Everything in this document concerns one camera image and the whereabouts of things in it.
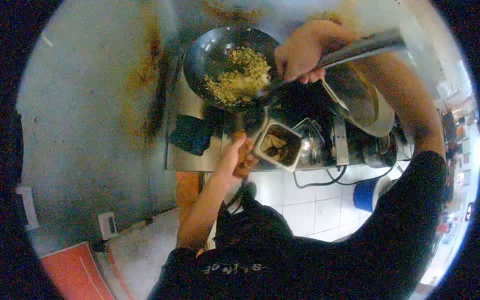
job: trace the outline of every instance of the wok handle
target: wok handle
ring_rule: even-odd
[[[235,124],[234,124],[235,131],[232,136],[233,142],[235,142],[242,134],[245,133],[242,117],[243,116],[241,113],[236,115]],[[248,174],[250,173],[250,170],[248,169],[248,164],[247,164],[247,154],[248,154],[247,148],[245,147],[245,144],[243,144],[239,148],[239,160],[237,162],[237,166],[233,170],[233,176],[241,179],[247,179]]]
[[[233,134],[233,141],[236,141],[244,132],[235,132]],[[233,170],[233,176],[238,177],[240,179],[246,179],[250,170],[248,169],[247,164],[247,148],[245,145],[242,145],[239,148],[239,160],[237,166]]]

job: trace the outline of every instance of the wok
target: wok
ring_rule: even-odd
[[[268,34],[244,27],[220,27],[202,35],[188,49],[183,63],[183,73],[188,86],[206,105],[232,111],[244,112],[250,108],[268,105],[273,98],[255,98],[244,105],[228,106],[221,103],[205,86],[205,75],[217,78],[222,72],[230,71],[228,55],[236,47],[249,47],[265,56],[271,67],[271,80],[280,79],[275,65],[275,48],[279,43]]]

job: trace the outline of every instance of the person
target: person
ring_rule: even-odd
[[[326,51],[359,37],[329,21],[311,21],[276,49],[287,81],[315,82]],[[415,138],[414,157],[398,182],[380,197],[363,226],[342,242],[293,236],[284,218],[255,200],[225,216],[222,205],[238,180],[232,175],[241,137],[231,144],[187,219],[149,299],[400,299],[424,274],[441,210],[445,181],[441,122],[415,73],[392,54],[354,62],[377,86]],[[255,163],[248,157],[249,165]],[[216,249],[197,255],[215,219]]]

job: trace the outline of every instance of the electrical outlet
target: electrical outlet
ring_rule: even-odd
[[[117,222],[115,222],[115,213],[108,212],[99,214],[98,221],[100,223],[103,240],[108,240],[119,235],[117,232]]]

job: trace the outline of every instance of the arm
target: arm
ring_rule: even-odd
[[[325,20],[311,21],[276,49],[278,70],[285,80],[316,82],[325,74],[315,68],[325,51],[334,51],[358,37]],[[404,128],[415,138],[416,153],[431,150],[445,157],[443,131],[432,98],[413,70],[390,53],[354,62],[393,107]]]
[[[225,156],[218,164],[198,200],[193,204],[192,211],[180,225],[177,234],[177,248],[188,248],[198,251],[205,245],[208,234],[212,230],[213,223],[218,216],[218,210],[232,185],[240,179],[233,176],[233,170],[237,165],[240,147],[245,146],[247,151],[253,148],[246,135],[242,135],[237,141],[225,149]],[[247,156],[249,167],[255,164],[252,155]]]
[[[383,53],[354,62],[385,96],[404,129],[415,138],[415,152],[434,151],[445,158],[442,123],[425,86],[416,74]]]

